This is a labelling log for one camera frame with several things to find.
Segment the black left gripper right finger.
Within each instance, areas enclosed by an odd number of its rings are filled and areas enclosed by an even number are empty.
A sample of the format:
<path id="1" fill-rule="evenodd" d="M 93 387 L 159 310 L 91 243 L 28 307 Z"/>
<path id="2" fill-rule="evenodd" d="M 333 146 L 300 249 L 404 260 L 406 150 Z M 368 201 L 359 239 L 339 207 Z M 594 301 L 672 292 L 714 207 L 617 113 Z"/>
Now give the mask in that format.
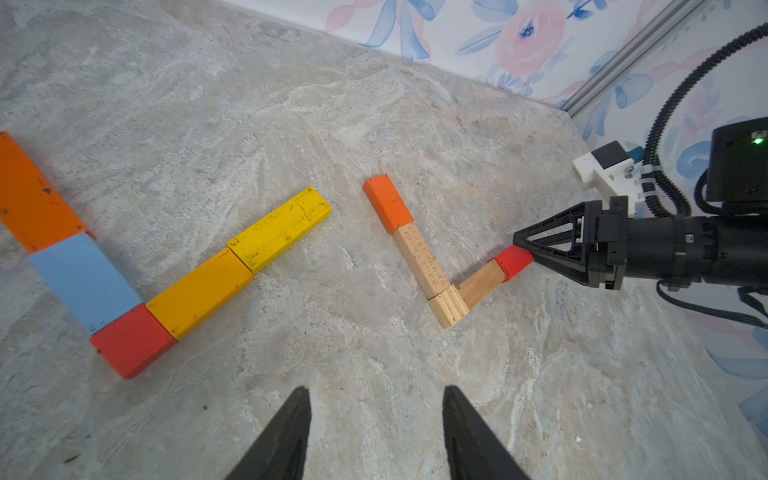
<path id="1" fill-rule="evenodd" d="M 442 406 L 445 448 L 453 480 L 530 479 L 457 386 L 445 388 Z"/>

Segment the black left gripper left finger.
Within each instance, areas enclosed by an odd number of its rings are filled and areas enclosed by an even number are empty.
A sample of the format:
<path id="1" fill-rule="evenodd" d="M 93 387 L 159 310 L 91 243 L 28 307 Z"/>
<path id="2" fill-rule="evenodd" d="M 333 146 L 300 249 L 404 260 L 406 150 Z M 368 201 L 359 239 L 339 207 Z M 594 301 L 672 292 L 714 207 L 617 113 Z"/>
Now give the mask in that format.
<path id="1" fill-rule="evenodd" d="M 302 479 L 311 418 L 310 392 L 299 386 L 226 479 Z"/>

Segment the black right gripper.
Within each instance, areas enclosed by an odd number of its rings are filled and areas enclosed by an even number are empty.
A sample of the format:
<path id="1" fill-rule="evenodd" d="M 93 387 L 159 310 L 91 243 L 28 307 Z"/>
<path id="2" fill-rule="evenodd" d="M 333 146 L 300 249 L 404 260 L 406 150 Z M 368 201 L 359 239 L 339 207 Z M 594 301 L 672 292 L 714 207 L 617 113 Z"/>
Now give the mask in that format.
<path id="1" fill-rule="evenodd" d="M 613 196 L 609 208 L 598 200 L 581 202 L 513 236 L 515 246 L 574 282 L 619 290 L 628 258 L 628 197 Z"/>

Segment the red rectangular block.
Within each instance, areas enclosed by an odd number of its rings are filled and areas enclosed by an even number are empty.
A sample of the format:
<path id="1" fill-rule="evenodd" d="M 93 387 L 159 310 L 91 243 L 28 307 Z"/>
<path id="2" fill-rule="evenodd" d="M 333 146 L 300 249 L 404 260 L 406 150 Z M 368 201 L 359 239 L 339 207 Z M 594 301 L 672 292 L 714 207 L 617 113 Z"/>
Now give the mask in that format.
<path id="1" fill-rule="evenodd" d="M 534 258 L 529 251 L 515 245 L 505 249 L 494 260 L 505 275 L 504 283 L 517 276 L 534 262 Z"/>

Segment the small natural wood cube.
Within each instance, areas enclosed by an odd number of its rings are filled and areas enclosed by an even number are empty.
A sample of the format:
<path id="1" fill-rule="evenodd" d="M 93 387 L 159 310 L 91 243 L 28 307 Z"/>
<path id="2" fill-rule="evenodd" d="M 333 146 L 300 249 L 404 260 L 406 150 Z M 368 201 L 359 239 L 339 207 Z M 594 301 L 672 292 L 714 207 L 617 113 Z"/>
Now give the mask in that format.
<path id="1" fill-rule="evenodd" d="M 469 313 L 466 302 L 454 285 L 430 299 L 429 305 L 444 329 L 452 328 Z"/>

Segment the long natural wood block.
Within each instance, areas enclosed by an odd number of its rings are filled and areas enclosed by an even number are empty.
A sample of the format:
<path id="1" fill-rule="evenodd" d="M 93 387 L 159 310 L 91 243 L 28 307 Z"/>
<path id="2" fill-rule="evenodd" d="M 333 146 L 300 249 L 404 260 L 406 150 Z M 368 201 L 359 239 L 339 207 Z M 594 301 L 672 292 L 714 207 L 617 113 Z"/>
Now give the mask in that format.
<path id="1" fill-rule="evenodd" d="M 428 299 L 451 286 L 415 222 L 400 226 L 392 236 Z"/>

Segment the short yellow block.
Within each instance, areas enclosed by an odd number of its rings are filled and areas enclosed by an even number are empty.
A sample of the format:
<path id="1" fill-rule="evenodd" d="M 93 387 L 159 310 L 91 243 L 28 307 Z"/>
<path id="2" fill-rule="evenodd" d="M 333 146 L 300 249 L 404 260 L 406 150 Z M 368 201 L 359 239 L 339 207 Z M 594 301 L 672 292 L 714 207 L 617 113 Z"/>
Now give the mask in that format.
<path id="1" fill-rule="evenodd" d="M 176 340 L 182 340 L 252 280 L 251 270 L 225 248 L 146 306 Z"/>

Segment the small red block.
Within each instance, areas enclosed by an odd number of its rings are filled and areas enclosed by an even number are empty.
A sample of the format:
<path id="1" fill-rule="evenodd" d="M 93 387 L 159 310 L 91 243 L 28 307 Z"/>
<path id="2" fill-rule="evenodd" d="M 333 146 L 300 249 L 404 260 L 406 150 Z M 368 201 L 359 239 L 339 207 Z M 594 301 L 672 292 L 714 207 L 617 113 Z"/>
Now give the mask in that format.
<path id="1" fill-rule="evenodd" d="M 133 379 L 169 351 L 177 340 L 144 304 L 90 338 L 91 345 L 123 379 Z"/>

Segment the orange rectangular block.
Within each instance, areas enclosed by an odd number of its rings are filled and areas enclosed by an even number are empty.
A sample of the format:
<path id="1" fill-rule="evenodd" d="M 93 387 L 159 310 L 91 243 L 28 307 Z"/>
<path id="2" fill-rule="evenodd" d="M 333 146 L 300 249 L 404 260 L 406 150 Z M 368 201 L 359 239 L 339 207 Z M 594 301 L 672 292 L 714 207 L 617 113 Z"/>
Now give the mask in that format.
<path id="1" fill-rule="evenodd" d="M 388 175 L 366 180 L 363 190 L 389 234 L 414 221 Z"/>

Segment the long yellow block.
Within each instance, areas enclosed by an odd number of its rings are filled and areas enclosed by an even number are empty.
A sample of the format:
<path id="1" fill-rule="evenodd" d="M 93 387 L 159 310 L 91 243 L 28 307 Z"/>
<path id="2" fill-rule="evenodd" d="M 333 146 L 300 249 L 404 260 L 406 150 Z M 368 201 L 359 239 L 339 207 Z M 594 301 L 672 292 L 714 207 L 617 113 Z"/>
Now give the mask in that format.
<path id="1" fill-rule="evenodd" d="M 331 205 L 308 187 L 231 239 L 227 246 L 253 274 L 328 218 Z"/>

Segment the light blue block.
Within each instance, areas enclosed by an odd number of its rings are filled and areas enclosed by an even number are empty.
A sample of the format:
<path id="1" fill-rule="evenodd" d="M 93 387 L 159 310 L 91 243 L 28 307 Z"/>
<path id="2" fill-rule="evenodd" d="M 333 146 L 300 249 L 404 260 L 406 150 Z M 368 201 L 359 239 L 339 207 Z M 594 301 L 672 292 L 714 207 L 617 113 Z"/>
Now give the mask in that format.
<path id="1" fill-rule="evenodd" d="M 86 233 L 35 253 L 29 261 L 90 335 L 142 303 L 141 297 Z"/>

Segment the small orange block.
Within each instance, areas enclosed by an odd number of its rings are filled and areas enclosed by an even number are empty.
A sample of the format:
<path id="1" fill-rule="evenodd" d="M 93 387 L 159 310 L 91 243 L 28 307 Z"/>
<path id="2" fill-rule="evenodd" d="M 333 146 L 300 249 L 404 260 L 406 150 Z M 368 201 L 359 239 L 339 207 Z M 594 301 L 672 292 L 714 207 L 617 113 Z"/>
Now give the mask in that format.
<path id="1" fill-rule="evenodd" d="M 1 133 L 1 221 L 28 254 L 91 233 L 5 131 Z"/>

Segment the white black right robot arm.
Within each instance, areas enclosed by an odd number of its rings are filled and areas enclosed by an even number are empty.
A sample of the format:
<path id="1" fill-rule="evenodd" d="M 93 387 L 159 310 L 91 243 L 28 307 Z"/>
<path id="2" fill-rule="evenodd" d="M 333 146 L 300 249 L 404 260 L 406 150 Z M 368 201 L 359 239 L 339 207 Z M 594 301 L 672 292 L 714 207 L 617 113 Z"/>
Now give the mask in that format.
<path id="1" fill-rule="evenodd" d="M 578 157 L 573 167 L 598 200 L 585 201 L 517 231 L 515 246 L 577 283 L 620 289 L 624 278 L 656 279 L 670 288 L 706 282 L 767 285 L 767 120 L 714 130 L 703 178 L 708 216 L 641 218 L 647 167 L 612 142 Z"/>

